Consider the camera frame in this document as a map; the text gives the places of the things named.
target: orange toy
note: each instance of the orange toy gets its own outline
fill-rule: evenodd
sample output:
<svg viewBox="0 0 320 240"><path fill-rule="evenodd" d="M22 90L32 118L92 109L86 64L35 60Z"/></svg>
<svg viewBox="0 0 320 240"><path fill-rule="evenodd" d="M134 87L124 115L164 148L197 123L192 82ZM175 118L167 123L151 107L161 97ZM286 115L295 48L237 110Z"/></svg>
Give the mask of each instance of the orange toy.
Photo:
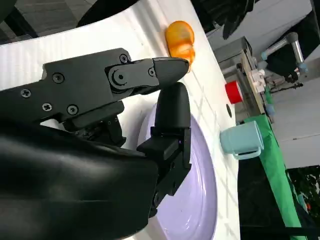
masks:
<svg viewBox="0 0 320 240"><path fill-rule="evenodd" d="M165 30L165 39L171 57L183 58L190 66L195 59L195 33L185 21L175 21Z"/></svg>

